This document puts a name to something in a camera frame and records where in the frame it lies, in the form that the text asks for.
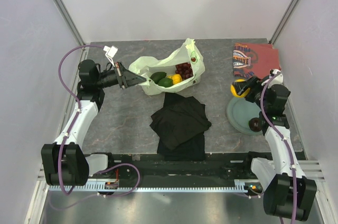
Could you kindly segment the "yellow lemon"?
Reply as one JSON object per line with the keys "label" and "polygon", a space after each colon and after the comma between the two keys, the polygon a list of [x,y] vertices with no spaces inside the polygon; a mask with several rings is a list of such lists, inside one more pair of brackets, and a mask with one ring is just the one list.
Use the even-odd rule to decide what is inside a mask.
{"label": "yellow lemon", "polygon": [[234,97],[244,98],[250,92],[247,80],[245,79],[235,80],[230,86],[230,91]]}

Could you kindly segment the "light green plastic bag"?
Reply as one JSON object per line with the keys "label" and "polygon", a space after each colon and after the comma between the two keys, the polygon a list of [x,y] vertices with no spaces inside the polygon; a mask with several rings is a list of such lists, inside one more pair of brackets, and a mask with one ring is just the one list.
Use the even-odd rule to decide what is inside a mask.
{"label": "light green plastic bag", "polygon": [[[189,63],[192,66],[193,77],[168,88],[158,86],[150,79],[151,75],[156,72],[166,72],[168,75],[173,75],[176,70],[175,66],[181,63]],[[155,57],[143,56],[134,61],[128,70],[146,79],[146,82],[141,83],[140,86],[145,94],[152,96],[162,92],[176,93],[199,83],[205,72],[205,65],[195,41],[188,38],[167,58],[158,60]]]}

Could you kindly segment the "green avocado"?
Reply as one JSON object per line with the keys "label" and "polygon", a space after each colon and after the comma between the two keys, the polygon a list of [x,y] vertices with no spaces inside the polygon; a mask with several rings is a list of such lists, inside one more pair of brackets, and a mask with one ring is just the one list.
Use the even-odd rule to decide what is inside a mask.
{"label": "green avocado", "polygon": [[166,73],[166,72],[155,72],[155,73],[153,73],[153,74],[150,76],[150,79],[151,79],[154,83],[158,84],[158,82],[159,82],[160,80],[162,80],[163,78],[165,78],[166,76],[167,76],[167,73]]}

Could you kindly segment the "dark purple fruit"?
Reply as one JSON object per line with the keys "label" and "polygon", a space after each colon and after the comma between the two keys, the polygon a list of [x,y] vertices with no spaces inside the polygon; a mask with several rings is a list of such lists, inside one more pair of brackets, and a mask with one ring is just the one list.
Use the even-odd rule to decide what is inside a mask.
{"label": "dark purple fruit", "polygon": [[259,118],[252,118],[249,122],[248,122],[249,128],[251,131],[253,132],[260,132],[262,131],[262,124],[261,124],[261,120]]}

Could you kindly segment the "yellow pear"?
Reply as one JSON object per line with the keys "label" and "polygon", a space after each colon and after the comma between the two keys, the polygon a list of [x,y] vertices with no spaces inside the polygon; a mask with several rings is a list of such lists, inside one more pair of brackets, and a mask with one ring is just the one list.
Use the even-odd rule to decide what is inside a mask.
{"label": "yellow pear", "polygon": [[182,76],[180,74],[173,74],[167,77],[172,80],[173,85],[176,85],[183,81]]}

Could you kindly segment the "red grape bunch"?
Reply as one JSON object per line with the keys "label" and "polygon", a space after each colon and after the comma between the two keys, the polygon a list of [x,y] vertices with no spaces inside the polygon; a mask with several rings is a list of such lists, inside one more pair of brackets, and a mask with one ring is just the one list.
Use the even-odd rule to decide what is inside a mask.
{"label": "red grape bunch", "polygon": [[193,70],[190,63],[177,64],[175,73],[179,74],[182,80],[186,80],[193,77]]}

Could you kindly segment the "green lime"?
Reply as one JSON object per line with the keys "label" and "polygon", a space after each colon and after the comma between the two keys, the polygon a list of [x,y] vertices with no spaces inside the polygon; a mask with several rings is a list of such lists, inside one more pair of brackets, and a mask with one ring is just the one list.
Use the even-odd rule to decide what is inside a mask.
{"label": "green lime", "polygon": [[157,83],[160,87],[169,88],[173,86],[173,80],[171,78],[163,78]]}

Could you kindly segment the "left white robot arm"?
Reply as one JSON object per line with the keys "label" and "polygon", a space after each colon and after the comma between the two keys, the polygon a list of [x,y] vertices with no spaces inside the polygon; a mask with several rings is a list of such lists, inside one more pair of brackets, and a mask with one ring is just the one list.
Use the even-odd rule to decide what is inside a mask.
{"label": "left white robot arm", "polygon": [[108,64],[106,70],[100,71],[99,64],[87,59],[79,63],[78,69],[80,81],[74,111],[55,141],[41,149],[47,184],[59,186],[66,193],[85,185],[97,173],[111,178],[116,172],[109,153],[85,155],[82,151],[87,131],[103,104],[104,89],[115,85],[126,89],[146,82],[146,78],[127,70],[120,62]]}

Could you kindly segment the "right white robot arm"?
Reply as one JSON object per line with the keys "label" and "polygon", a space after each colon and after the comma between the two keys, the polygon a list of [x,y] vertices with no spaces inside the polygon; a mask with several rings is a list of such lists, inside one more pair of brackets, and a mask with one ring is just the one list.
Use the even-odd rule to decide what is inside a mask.
{"label": "right white robot arm", "polygon": [[255,157],[242,164],[243,175],[257,177],[263,187],[263,205],[267,215],[280,219],[307,221],[317,186],[302,170],[293,150],[289,123],[284,114],[290,91],[283,85],[281,72],[265,79],[256,76],[231,84],[235,97],[260,108],[258,124],[271,150],[272,161]]}

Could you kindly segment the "grey-green round plate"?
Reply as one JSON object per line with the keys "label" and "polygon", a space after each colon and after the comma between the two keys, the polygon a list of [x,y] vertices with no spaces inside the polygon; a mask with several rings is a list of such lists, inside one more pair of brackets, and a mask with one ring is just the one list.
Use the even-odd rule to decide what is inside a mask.
{"label": "grey-green round plate", "polygon": [[259,127],[251,130],[249,124],[252,119],[258,119],[260,108],[244,98],[233,97],[227,104],[226,114],[230,124],[239,132],[247,135],[261,135]]}

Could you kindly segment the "red printed t-shirt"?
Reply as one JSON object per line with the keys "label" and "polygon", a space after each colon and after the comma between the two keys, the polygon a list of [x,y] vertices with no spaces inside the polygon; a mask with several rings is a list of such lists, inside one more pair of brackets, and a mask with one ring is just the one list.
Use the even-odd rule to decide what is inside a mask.
{"label": "red printed t-shirt", "polygon": [[271,69],[281,70],[279,51],[272,44],[235,43],[232,52],[233,75],[244,79],[268,76]]}

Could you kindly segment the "black folded cloth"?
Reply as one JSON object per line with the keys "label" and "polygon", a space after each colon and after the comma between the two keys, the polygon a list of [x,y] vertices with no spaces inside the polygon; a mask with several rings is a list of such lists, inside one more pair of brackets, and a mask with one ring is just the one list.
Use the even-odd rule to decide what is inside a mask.
{"label": "black folded cloth", "polygon": [[205,104],[167,92],[163,107],[151,119],[150,127],[159,137],[157,154],[165,161],[205,160],[204,132],[212,125]]}

